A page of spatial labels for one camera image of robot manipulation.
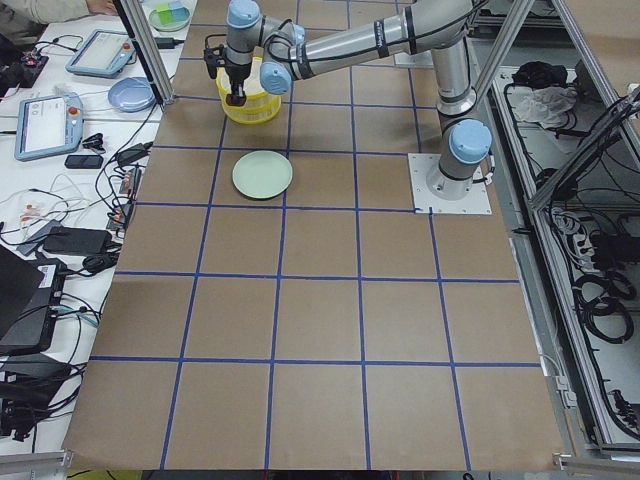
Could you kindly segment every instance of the person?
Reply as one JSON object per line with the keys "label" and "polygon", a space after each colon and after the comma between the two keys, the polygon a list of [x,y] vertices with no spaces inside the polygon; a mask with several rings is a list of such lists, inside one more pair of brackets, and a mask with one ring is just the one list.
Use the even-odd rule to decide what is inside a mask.
{"label": "person", "polygon": [[0,33],[17,46],[34,44],[44,25],[87,15],[117,15],[112,0],[0,0]]}

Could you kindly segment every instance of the white table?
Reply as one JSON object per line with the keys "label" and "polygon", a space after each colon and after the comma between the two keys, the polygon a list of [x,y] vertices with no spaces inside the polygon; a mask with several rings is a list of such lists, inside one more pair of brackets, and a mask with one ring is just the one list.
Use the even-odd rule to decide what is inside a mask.
{"label": "white table", "polygon": [[[183,4],[191,11],[195,8],[197,0],[183,0]],[[148,14],[155,8],[161,0],[147,0],[143,4],[143,8]],[[59,23],[49,25],[42,35],[42,40],[51,41],[62,35],[80,35],[87,38],[95,29],[109,29],[124,31],[122,22],[117,17],[109,17],[99,15],[95,17],[87,17],[72,22]],[[187,35],[188,27],[177,32],[156,32],[155,36],[174,37],[184,40]],[[75,39],[63,38],[60,43],[69,46],[75,46]],[[95,133],[104,135],[104,145],[107,152],[104,154],[105,160],[109,159],[118,150],[121,145],[129,139],[129,137],[142,125],[144,119],[147,118],[149,110],[139,113],[121,113],[110,108],[107,101],[107,90],[122,78],[129,76],[144,76],[144,72],[140,62],[125,67],[124,71],[115,79],[101,79],[93,77],[82,77],[68,73],[65,70],[71,52],[56,47],[47,47],[43,52],[48,55],[49,62],[45,67],[42,75],[38,78],[35,86],[31,89],[20,89],[13,96],[9,96],[0,102],[0,130],[15,130],[16,120],[18,116],[18,108],[21,100],[37,98],[41,96],[52,95],[58,93],[57,90],[73,91],[81,95],[85,107],[85,123],[83,138]],[[161,56],[171,76],[175,73],[182,46],[178,46],[173,50],[162,50]],[[155,112],[149,118],[149,121],[142,127],[140,133],[136,136],[131,144],[145,143],[155,138],[158,124],[162,116],[160,108],[156,107]],[[59,174],[66,177],[59,177],[54,185],[56,193],[62,197],[76,197],[82,193],[83,197],[90,199],[90,202],[98,200],[98,195],[94,189],[94,182],[98,170],[69,170],[64,167],[66,155],[43,158],[30,162],[19,162],[14,159],[15,136],[0,135],[0,221],[5,222],[4,231],[13,230],[19,226],[19,215],[24,210],[27,203],[37,203],[43,210],[47,210],[56,199],[42,194],[26,192],[13,196],[9,201],[3,200],[10,197],[13,193],[21,192],[29,188],[38,188],[49,191],[52,181]],[[103,176],[99,183],[100,190],[103,193],[108,191],[107,180]],[[104,229],[107,224],[108,209],[104,204],[92,206],[86,212],[74,213],[70,215],[63,224],[65,226],[77,226],[82,228]],[[30,232],[37,231],[39,226],[34,226]],[[22,241],[21,233],[13,233],[4,236],[10,242]],[[81,267],[82,257],[60,256],[72,269]],[[82,278],[72,276],[67,278],[64,291],[75,295],[89,302],[94,308],[99,308],[105,295],[108,292],[111,280],[113,278],[114,269],[104,271],[92,278]],[[65,304],[71,306],[80,306],[80,303],[64,299]],[[95,338],[95,329],[83,323],[82,335],[78,344],[77,352],[73,357],[73,363],[86,362],[89,358],[93,341]],[[43,352],[46,355],[66,362],[74,349],[78,338],[78,321],[74,316],[68,320],[61,320],[56,324],[53,341],[51,347]],[[77,387],[79,379],[67,381],[54,401],[66,398]],[[73,404],[68,406],[64,412],[71,412]],[[37,447],[36,452],[51,452],[61,448],[62,441],[66,434],[70,415],[64,416],[54,421],[45,421],[38,424]],[[32,439],[27,439],[24,443],[16,442],[10,437],[0,439],[0,455],[10,455],[16,453],[30,453]],[[20,474],[13,476],[14,478],[28,478],[28,474]]]}
{"label": "white table", "polygon": [[[7,129],[10,127],[12,119],[0,118],[0,128]],[[85,134],[91,135],[101,132],[105,136],[105,146],[107,153],[104,155],[108,159],[120,147],[120,145],[130,137],[140,126],[138,122],[111,122],[111,121],[89,121],[85,123]],[[133,143],[148,142],[153,140],[158,128],[157,123],[147,123],[140,133],[136,136]],[[49,191],[51,182],[58,174],[67,175],[80,189],[83,196],[94,202],[98,196],[94,190],[94,180],[97,170],[69,170],[64,167],[64,159],[66,155],[33,160],[31,162],[19,162],[13,158],[13,148],[15,139],[12,136],[0,137],[0,202],[5,200],[12,192],[19,192],[28,188],[38,188]],[[107,191],[106,179],[100,182],[101,191]],[[79,196],[75,188],[71,187],[70,182],[66,178],[59,178],[56,182],[56,193],[62,197],[70,198]],[[0,219],[6,223],[4,230],[13,230],[19,226],[18,215],[23,210],[26,203],[36,202],[42,205],[46,210],[50,207],[55,199],[46,195],[37,193],[24,193],[16,195],[8,202],[0,204]],[[104,229],[107,223],[107,207],[104,204],[98,204],[91,207],[80,218],[78,227]],[[65,226],[75,226],[76,219],[80,213],[72,214],[63,222]],[[37,231],[39,226],[31,229],[31,232]],[[22,237],[19,233],[9,234],[4,238],[10,242],[19,242]],[[81,268],[82,257],[59,256],[69,268]],[[106,270],[92,278],[81,278],[77,276],[68,277],[65,282],[64,291],[74,296],[80,297],[89,302],[94,308],[99,308],[104,296],[106,295],[114,269]],[[80,306],[80,304],[69,298],[64,298],[63,303],[71,306]],[[56,324],[53,342],[51,347],[44,353],[46,355],[66,362],[75,346],[78,335],[78,322],[74,316],[68,317],[68,320],[61,320]],[[95,329],[83,323],[82,336],[78,351],[76,352],[73,363],[86,362],[91,352],[93,340],[95,337]],[[66,398],[77,386],[77,380],[66,382],[58,392],[56,399]],[[72,411],[71,407],[67,407],[65,411]],[[55,421],[40,422],[38,424],[37,435],[37,452],[49,452],[59,450],[67,431],[71,417],[65,416]],[[10,437],[0,439],[0,455],[8,455],[15,453],[30,453],[31,439],[27,439],[24,443],[11,440]]]}
{"label": "white table", "polygon": [[[183,4],[193,11],[197,0],[184,0]],[[143,9],[147,16],[161,0],[147,0],[143,4]],[[173,37],[184,40],[187,35],[188,26],[176,32],[158,32],[152,28],[155,36]],[[88,38],[96,29],[106,29],[115,31],[125,31],[122,21],[118,17],[97,15],[95,17],[85,17],[65,23],[55,23],[47,27],[41,37],[43,41],[52,41],[54,38],[63,35],[79,35]],[[60,40],[60,44],[75,47],[78,39],[67,37]],[[45,66],[42,74],[36,81],[33,88],[19,89],[16,94],[9,91],[5,100],[0,102],[0,117],[18,116],[20,101],[44,97],[59,93],[60,91],[72,91],[80,95],[85,107],[85,118],[88,120],[111,120],[111,121],[141,121],[147,116],[147,111],[138,113],[123,113],[115,110],[107,100],[107,92],[116,82],[126,77],[144,77],[144,70],[140,61],[133,65],[127,65],[122,73],[116,78],[97,78],[73,75],[65,70],[65,66],[73,53],[55,46],[45,46],[43,54],[49,56],[49,62]],[[176,73],[178,61],[182,53],[182,45],[174,49],[160,50],[164,66],[169,76]],[[160,109],[154,113],[150,121],[159,122],[162,116]]]}

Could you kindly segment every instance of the power adapter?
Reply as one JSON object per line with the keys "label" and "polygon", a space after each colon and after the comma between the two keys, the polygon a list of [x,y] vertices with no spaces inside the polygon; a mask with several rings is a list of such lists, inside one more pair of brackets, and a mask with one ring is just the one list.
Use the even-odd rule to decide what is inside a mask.
{"label": "power adapter", "polygon": [[138,160],[143,159],[149,155],[149,149],[153,146],[153,142],[138,143],[133,147],[129,147],[126,150],[116,153],[115,159],[118,162],[118,166],[126,167]]}
{"label": "power adapter", "polygon": [[170,50],[184,43],[184,40],[177,40],[173,37],[155,37],[155,40],[159,50]]}

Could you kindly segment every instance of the smartphone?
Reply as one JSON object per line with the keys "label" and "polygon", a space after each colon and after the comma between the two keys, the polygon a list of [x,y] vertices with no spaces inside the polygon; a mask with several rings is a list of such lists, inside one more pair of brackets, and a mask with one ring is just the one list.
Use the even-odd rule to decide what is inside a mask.
{"label": "smartphone", "polygon": [[68,155],[64,166],[71,169],[96,169],[102,167],[102,155]]}

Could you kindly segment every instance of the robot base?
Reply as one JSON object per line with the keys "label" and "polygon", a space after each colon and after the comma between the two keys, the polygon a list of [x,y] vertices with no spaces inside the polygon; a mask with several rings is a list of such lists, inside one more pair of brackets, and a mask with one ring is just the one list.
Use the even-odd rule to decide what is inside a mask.
{"label": "robot base", "polygon": [[[413,191],[413,205],[416,213],[491,215],[491,205],[484,183],[473,183],[469,192],[461,200],[446,200],[435,195],[427,186],[427,177],[434,168],[438,168],[440,155],[409,154],[409,172]],[[482,178],[480,168],[473,178]]]}

